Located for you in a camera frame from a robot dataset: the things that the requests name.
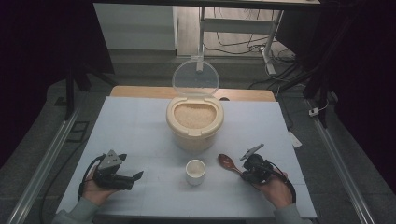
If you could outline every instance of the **wall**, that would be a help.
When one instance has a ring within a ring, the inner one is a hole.
[[[177,7],[94,4],[108,49],[175,50]]]

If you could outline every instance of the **wooden table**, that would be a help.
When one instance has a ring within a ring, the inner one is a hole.
[[[172,99],[177,96],[177,92],[172,87],[116,86],[110,96]],[[257,90],[218,89],[214,97],[227,98],[230,101],[275,101],[271,91]]]

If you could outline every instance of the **open lid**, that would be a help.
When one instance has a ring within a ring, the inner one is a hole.
[[[219,88],[219,75],[209,63],[190,60],[177,68],[172,85],[181,95],[213,95]]]

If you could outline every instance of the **aluminum rail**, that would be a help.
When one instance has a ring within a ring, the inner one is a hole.
[[[32,208],[35,198],[37,197],[39,191],[43,187],[45,180],[52,168],[53,163],[55,163],[61,148],[64,145],[67,135],[69,134],[73,124],[79,114],[81,108],[85,105],[87,99],[87,92],[82,93],[82,98],[78,102],[75,111],[70,116],[69,120],[63,121],[61,127],[56,133],[54,139],[49,145],[46,154],[38,165],[35,173],[24,190],[20,200],[14,208],[11,216],[8,218],[7,224],[23,223]]]
[[[367,206],[366,201],[364,201],[364,198],[362,197],[361,191],[359,190],[358,186],[356,186],[352,175],[348,171],[347,166],[344,163],[344,160],[336,144],[334,143],[331,134],[327,129],[323,128],[318,119],[315,119],[315,125],[317,126],[320,137],[326,145],[330,158],[332,159],[332,163],[334,164],[335,170],[340,176],[346,193],[349,195],[350,200],[355,207],[356,213],[361,220],[361,223],[375,224],[375,220],[371,215],[369,207]]]

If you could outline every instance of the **floor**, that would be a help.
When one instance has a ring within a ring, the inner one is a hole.
[[[227,11],[222,11],[222,14],[226,16]],[[224,39],[225,41],[231,43],[235,40]],[[221,48],[221,46],[213,45],[212,48]],[[121,85],[172,86],[172,75],[176,68],[188,60],[189,55],[193,55],[192,52],[188,53],[187,51],[185,53],[179,51],[178,54],[175,55],[169,52],[152,54],[152,52],[142,51],[111,50],[110,55],[114,64],[115,75],[109,76]],[[308,110],[313,106],[317,106],[317,102],[316,99],[307,100],[303,97],[302,91],[305,83],[300,83],[281,93],[277,92],[277,87],[283,81],[268,77],[265,74],[262,59],[255,55],[247,57],[227,54],[218,55],[217,57],[208,55],[206,60],[219,72],[221,88],[271,90],[275,94],[288,128],[303,143],[301,147],[295,149],[295,152],[318,214],[318,218],[313,220],[314,223],[364,223],[358,217],[345,185],[336,172],[336,166],[332,161],[329,149],[319,133],[317,119],[308,116]],[[285,71],[289,66],[289,63],[277,63],[276,71],[281,75],[282,71]],[[291,73],[291,76],[298,76],[299,74],[300,71],[297,68]],[[50,170],[46,182],[38,193],[31,210],[26,214],[25,223],[43,223],[40,221],[40,216],[43,217],[44,223],[50,223],[52,220],[69,179],[78,164],[79,156],[84,148],[84,140],[89,137],[101,106],[111,92],[111,86],[103,80],[92,75],[89,75],[89,79],[92,83],[90,91],[81,92],[76,90],[77,102],[86,97],[86,103],[81,107],[76,119],[76,125],[70,134],[67,135],[67,140],[64,142],[62,150]],[[60,125],[64,122],[64,93],[64,81],[55,83],[49,88],[48,99],[40,116],[37,117],[31,130],[25,135],[15,153],[0,170],[0,223],[7,222],[30,178],[35,173],[37,165],[49,148]],[[348,133],[333,112],[336,100],[329,96],[329,102],[326,108],[328,131],[332,135],[334,144],[337,146],[348,171],[360,190],[363,200],[367,203],[375,223],[394,223],[394,220],[396,220],[395,195],[361,150],[359,144]],[[114,219],[109,217],[97,217],[95,219],[95,223],[167,222],[205,224],[275,223],[273,220],[175,221],[135,218]]]

